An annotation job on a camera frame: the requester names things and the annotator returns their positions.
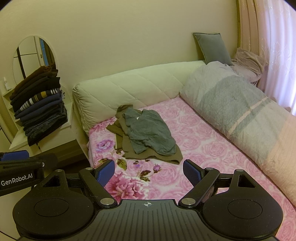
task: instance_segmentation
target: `cushioned headboard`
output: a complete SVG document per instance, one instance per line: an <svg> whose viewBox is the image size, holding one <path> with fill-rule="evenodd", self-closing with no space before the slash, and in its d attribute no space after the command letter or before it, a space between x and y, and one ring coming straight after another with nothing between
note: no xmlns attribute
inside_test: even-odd
<svg viewBox="0 0 296 241"><path fill-rule="evenodd" d="M88 134L95 124L115 116L123 104L138 109L175 98L188 76L204 64L160 64L80 82L74 86L73 96L83 129Z"/></svg>

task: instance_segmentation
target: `bed sheet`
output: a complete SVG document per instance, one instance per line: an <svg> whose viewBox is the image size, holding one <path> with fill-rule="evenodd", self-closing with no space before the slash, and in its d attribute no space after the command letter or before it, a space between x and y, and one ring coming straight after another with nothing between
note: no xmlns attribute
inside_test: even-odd
<svg viewBox="0 0 296 241"><path fill-rule="evenodd" d="M157 111L166 122L182 151L183 161L190 159L202 168L213 167L221 173L233 173L235 169L247 171L283 209L284 219L277 238L296 240L296 210L285 195L252 160L205 122L182 98L145 109ZM89 132L91 166L97 168L107 159L115 161L115 174L105 189L118 202L120 199L175 199L178 203L192 189L183 174L183 161L175 165L152 158L125 159L123 151L114 149L115 135L106 130L115 120L111 118L99 123Z"/></svg>

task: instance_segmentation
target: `mirror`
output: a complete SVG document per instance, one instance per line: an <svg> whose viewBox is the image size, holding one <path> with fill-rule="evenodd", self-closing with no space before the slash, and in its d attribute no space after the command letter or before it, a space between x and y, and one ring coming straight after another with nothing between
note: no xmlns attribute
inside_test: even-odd
<svg viewBox="0 0 296 241"><path fill-rule="evenodd" d="M52 65L54 56L48 44L41 38L30 36L24 39L13 57L13 75L16 84L40 66Z"/></svg>

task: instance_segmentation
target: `pile of clothes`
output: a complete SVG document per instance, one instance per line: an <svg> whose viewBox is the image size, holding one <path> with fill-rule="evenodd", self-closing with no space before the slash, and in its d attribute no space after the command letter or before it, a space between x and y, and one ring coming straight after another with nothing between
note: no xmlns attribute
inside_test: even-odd
<svg viewBox="0 0 296 241"><path fill-rule="evenodd" d="M32 146L68 121L55 64L41 66L14 89L9 97Z"/></svg>
<svg viewBox="0 0 296 241"><path fill-rule="evenodd" d="M133 109L133 105L123 105L115 116L115 123L106 129L116 134L115 149L122 149L125 158L154 157L173 164L182 161L180 148L156 111L140 111Z"/></svg>

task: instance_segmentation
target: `striped comforter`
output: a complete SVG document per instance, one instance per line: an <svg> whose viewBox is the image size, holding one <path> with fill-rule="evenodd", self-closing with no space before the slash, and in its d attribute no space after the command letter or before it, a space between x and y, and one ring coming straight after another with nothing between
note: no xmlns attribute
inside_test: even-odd
<svg viewBox="0 0 296 241"><path fill-rule="evenodd" d="M180 95L296 205L295 116L219 62L197 69Z"/></svg>

